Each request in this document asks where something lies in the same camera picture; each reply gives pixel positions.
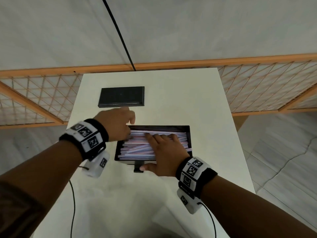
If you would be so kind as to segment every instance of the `sleeve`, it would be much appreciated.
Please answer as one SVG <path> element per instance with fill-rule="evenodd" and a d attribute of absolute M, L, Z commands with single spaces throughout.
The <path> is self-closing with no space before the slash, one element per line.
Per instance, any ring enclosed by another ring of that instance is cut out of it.
<path fill-rule="evenodd" d="M 0 237 L 30 237 L 44 212 L 43 206 L 28 194 L 0 182 Z"/>

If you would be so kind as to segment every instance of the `qr code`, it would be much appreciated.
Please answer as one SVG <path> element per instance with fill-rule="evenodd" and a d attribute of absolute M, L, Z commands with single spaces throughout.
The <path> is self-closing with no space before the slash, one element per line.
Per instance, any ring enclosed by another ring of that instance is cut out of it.
<path fill-rule="evenodd" d="M 93 136 L 92 138 L 90 138 L 88 141 L 88 144 L 89 144 L 89 147 L 90 148 L 93 148 L 95 147 L 96 145 L 99 144 L 98 140 L 97 140 L 97 137 L 96 136 Z"/>
<path fill-rule="evenodd" d="M 187 185 L 189 188 L 191 187 L 191 181 L 192 180 L 190 178 L 188 178 L 187 176 L 184 176 L 183 183 Z"/>
<path fill-rule="evenodd" d="M 204 163 L 200 162 L 199 160 L 195 160 L 192 165 L 195 165 L 197 168 L 199 168 L 200 166 L 202 166 Z"/>
<path fill-rule="evenodd" d="M 84 127 L 84 128 L 82 128 L 81 130 L 79 130 L 78 131 L 80 134 L 81 134 L 81 136 L 83 136 L 83 137 L 87 137 L 88 135 L 91 135 L 93 132 L 89 129 L 89 128 L 87 128 L 87 127 Z"/>
<path fill-rule="evenodd" d="M 84 127 L 82 124 L 77 123 L 74 126 L 70 127 L 72 130 L 78 130 L 81 129 L 82 127 Z"/>
<path fill-rule="evenodd" d="M 105 158 L 103 158 L 102 161 L 101 161 L 101 163 L 100 163 L 100 166 L 101 166 L 102 168 L 105 168 L 106 163 L 107 163 L 107 160 L 106 160 Z"/>
<path fill-rule="evenodd" d="M 184 205 L 188 204 L 188 201 L 186 200 L 184 196 L 180 197 L 180 200 L 183 202 Z"/>
<path fill-rule="evenodd" d="M 194 166 L 189 166 L 188 170 L 186 171 L 186 173 L 188 173 L 190 176 L 194 177 L 194 175 L 197 172 L 197 168 L 195 168 Z"/>

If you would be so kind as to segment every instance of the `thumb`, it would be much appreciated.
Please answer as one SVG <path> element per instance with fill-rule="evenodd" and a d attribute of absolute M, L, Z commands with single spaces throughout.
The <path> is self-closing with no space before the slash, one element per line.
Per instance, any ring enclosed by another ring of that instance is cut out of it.
<path fill-rule="evenodd" d="M 140 170 L 141 171 L 151 171 L 153 172 L 154 174 L 156 174 L 156 164 L 153 164 L 153 163 L 148 163 L 148 164 L 144 164 L 140 167 Z"/>

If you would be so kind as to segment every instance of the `open black box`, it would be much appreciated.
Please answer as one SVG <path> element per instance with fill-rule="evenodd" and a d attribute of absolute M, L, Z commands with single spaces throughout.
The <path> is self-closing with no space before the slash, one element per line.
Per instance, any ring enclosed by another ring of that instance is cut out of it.
<path fill-rule="evenodd" d="M 171 125 L 171 126 L 158 126 L 158 125 L 129 125 L 131 130 L 149 130 L 149 131 L 167 131 L 167 132 L 186 132 L 188 148 L 192 147 L 191 142 L 191 131 L 189 125 Z M 121 148 L 123 147 L 124 140 L 117 142 L 116 154 L 114 160 L 120 161 L 124 164 L 133 164 L 135 163 L 156 163 L 155 160 L 120 160 L 118 155 L 121 153 Z"/>

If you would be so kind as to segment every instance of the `person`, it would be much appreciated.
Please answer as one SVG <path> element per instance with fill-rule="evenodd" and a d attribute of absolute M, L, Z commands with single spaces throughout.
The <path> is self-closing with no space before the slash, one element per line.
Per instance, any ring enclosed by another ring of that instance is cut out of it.
<path fill-rule="evenodd" d="M 124 140 L 134 124 L 129 108 L 101 111 L 94 117 L 109 141 Z M 146 134 L 156 164 L 140 170 L 158 176 L 176 176 L 189 154 L 176 135 Z M 52 208 L 82 162 L 78 148 L 61 140 L 0 176 L 0 237 L 29 237 Z M 201 200 L 230 237 L 317 237 L 317 233 L 263 198 L 216 176 L 201 192 Z"/>

